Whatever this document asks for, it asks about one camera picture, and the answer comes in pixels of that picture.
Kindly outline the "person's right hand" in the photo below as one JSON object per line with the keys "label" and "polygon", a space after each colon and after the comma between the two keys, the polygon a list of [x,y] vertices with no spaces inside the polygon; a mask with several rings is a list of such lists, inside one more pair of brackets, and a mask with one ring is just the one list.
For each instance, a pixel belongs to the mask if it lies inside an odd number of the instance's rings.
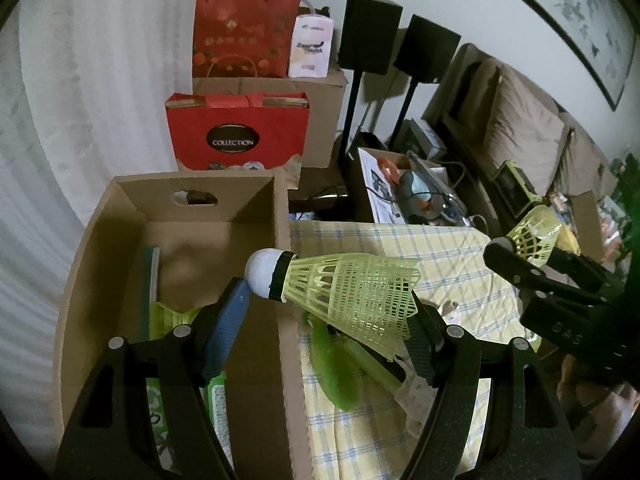
{"label": "person's right hand", "polygon": [[590,384],[574,356],[562,362],[556,387],[583,464],[595,465],[614,446],[639,406],[639,393],[628,382],[613,388]]}

